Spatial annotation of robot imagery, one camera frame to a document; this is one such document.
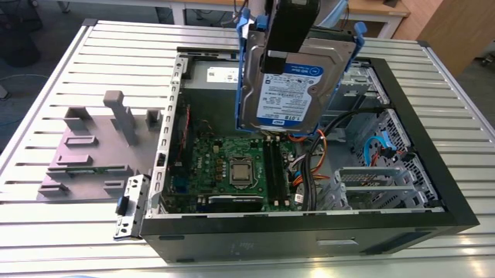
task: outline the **white table leg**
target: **white table leg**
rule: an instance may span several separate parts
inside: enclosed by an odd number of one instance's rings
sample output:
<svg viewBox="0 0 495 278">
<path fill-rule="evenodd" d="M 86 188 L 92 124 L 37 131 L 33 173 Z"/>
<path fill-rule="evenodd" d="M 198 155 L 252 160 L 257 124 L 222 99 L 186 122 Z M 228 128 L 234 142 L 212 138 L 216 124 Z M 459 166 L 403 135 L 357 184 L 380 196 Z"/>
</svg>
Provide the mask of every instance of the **white table leg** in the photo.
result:
<svg viewBox="0 0 495 278">
<path fill-rule="evenodd" d="M 388 17 L 388 21 L 384 22 L 384 26 L 381 28 L 381 31 L 377 37 L 381 39 L 391 39 L 399 27 L 400 22 L 401 22 L 401 17 Z"/>
</svg>

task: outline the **power supply label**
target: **power supply label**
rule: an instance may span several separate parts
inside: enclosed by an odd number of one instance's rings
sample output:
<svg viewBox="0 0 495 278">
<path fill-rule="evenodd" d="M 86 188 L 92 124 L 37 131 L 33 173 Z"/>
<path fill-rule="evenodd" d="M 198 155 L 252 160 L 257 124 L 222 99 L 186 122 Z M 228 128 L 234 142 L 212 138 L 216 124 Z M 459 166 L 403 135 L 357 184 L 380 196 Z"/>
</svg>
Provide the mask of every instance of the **power supply label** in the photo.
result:
<svg viewBox="0 0 495 278">
<path fill-rule="evenodd" d="M 206 82 L 237 83 L 238 68 L 209 67 L 206 70 Z"/>
</svg>

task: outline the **hard drive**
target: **hard drive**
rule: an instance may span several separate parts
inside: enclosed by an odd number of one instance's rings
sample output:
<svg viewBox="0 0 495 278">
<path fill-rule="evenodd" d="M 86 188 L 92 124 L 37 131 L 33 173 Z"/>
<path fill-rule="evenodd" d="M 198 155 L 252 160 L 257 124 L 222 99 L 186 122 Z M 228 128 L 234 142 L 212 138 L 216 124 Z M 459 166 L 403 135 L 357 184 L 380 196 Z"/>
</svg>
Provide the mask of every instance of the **hard drive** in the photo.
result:
<svg viewBox="0 0 495 278">
<path fill-rule="evenodd" d="M 352 35 L 313 31 L 299 53 L 288 53 L 284 73 L 262 74 L 264 33 L 249 31 L 238 94 L 237 128 L 309 134 L 327 109 L 352 57 Z"/>
</svg>

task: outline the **slatted metal surface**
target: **slatted metal surface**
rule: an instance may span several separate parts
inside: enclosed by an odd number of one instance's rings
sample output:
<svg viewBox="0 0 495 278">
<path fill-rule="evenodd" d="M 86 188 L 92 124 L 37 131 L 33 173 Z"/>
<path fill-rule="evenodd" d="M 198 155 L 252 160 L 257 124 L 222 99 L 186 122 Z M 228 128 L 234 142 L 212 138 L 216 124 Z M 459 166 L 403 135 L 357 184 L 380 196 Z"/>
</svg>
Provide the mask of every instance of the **slatted metal surface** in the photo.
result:
<svg viewBox="0 0 495 278">
<path fill-rule="evenodd" d="M 145 242 L 112 241 L 113 203 L 34 203 L 65 130 L 60 118 L 68 106 L 84 105 L 90 114 L 109 115 L 104 92 L 121 90 L 132 114 L 144 114 L 145 108 L 162 108 L 176 47 L 236 49 L 236 44 L 234 32 L 220 28 L 110 21 L 81 27 L 0 158 L 0 273 L 29 276 L 76 272 L 104 277 L 117 269 L 145 269 L 170 272 L 168 277 L 189 277 L 197 271 L 202 277 L 230 277 L 233 273 L 258 277 L 495 276 L 492 130 L 432 54 L 415 42 L 368 39 L 360 55 L 387 60 L 480 226 L 392 255 L 226 262 L 184 268 L 166 266 Z"/>
</svg>

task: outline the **metal bracket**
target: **metal bracket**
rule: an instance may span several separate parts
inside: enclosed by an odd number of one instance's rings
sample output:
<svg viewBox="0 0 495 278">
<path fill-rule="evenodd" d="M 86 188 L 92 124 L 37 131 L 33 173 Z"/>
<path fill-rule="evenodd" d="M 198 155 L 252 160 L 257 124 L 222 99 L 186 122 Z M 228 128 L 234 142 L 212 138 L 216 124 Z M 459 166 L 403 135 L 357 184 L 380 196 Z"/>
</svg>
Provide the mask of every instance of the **metal bracket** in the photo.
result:
<svg viewBox="0 0 495 278">
<path fill-rule="evenodd" d="M 113 240 L 140 240 L 141 221 L 149 189 L 149 176 L 134 175 L 128 178 L 124 196 L 117 201 L 117 227 Z"/>
</svg>

